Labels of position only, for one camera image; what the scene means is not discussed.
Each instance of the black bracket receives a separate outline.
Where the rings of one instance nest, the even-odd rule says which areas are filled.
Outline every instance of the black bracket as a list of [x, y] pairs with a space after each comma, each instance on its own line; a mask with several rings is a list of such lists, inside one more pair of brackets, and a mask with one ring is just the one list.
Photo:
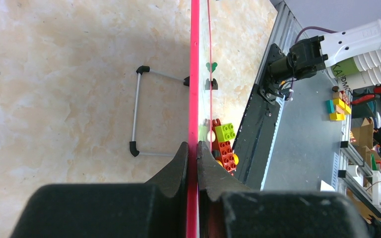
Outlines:
[[138, 69], [136, 70], [136, 73], [140, 73], [142, 75], [142, 73], [148, 73], [150, 71], [150, 66], [145, 66], [145, 65], [141, 65], [140, 67], [138, 67]]
[[186, 237], [188, 151], [182, 142], [146, 183], [43, 186], [11, 237]]
[[184, 86], [187, 86], [187, 87], [189, 87], [189, 84], [190, 84], [190, 76], [188, 76], [188, 77], [186, 77], [186, 78], [184, 78], [183, 80], [184, 80], [184, 82], [183, 82], [183, 85]]
[[137, 148], [136, 148], [136, 141], [130, 141], [130, 142], [129, 142], [129, 151], [130, 151], [130, 153], [131, 153], [134, 157], [136, 157], [136, 156], [139, 155], [139, 150], [137, 150]]
[[271, 63], [281, 60], [283, 63], [285, 63], [285, 54], [281, 51], [281, 49], [276, 45], [272, 44], [269, 48], [268, 55], [266, 57], [265, 67], [262, 70], [261, 78], [264, 80], [262, 81], [262, 84], [259, 87], [258, 94], [265, 99], [265, 101], [275, 104], [275, 100], [277, 97], [282, 97], [278, 93], [279, 88], [279, 82], [275, 82], [275, 80], [271, 77], [269, 74], [269, 66]]
[[212, 90], [218, 90], [218, 83], [215, 78], [213, 78], [212, 81], [209, 81], [209, 78], [206, 79], [205, 90], [210, 90], [210, 88], [212, 88]]

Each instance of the green lego brick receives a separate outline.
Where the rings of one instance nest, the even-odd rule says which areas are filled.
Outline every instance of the green lego brick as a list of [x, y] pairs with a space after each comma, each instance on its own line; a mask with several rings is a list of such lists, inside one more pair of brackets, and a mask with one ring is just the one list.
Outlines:
[[236, 134], [234, 133], [233, 125], [231, 123], [216, 126], [214, 129], [218, 142], [226, 142], [236, 138]]
[[329, 100], [329, 101], [326, 102], [326, 109], [328, 110], [328, 113], [329, 113], [329, 114], [335, 112], [335, 109], [334, 109], [334, 102], [333, 102], [332, 100]]

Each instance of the marble surface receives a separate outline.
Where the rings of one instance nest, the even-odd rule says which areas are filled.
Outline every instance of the marble surface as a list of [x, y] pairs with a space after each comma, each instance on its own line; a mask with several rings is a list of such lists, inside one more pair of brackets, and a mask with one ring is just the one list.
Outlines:
[[[233, 105], [247, 100], [239, 95], [251, 85], [238, 82], [253, 82], [276, 12], [268, 0], [211, 3], [214, 76], [225, 90], [217, 93], [235, 95]], [[189, 75], [190, 5], [0, 0], [0, 237], [42, 185], [142, 182], [171, 160], [128, 151], [135, 70]], [[188, 97], [179, 82], [143, 76], [139, 149], [174, 153], [187, 140]]]
[[268, 0], [222, 0], [210, 5], [212, 73], [219, 90], [212, 91], [212, 118], [239, 128], [262, 61], [277, 10]]

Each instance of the purple wire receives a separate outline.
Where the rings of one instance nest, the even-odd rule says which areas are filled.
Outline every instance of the purple wire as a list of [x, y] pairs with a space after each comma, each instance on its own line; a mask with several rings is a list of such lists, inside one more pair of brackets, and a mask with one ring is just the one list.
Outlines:
[[[303, 32], [307, 31], [307, 30], [318, 30], [318, 31], [323, 31], [323, 32], [326, 32], [326, 33], [335, 33], [336, 31], [333, 31], [333, 30], [329, 30], [329, 29], [326, 29], [326, 28], [323, 28], [323, 27], [318, 27], [318, 26], [308, 26], [308, 27], [305, 27], [303, 28], [299, 34], [296, 36], [296, 40], [294, 41], [294, 43], [297, 43], [297, 41], [299, 40], [300, 36], [303, 34]], [[290, 85], [290, 89], [293, 89], [293, 84], [294, 84], [294, 79], [291, 81], [291, 85]], [[290, 94], [288, 95], [288, 98], [291, 98], [293, 96], [293, 92], [290, 92]]]

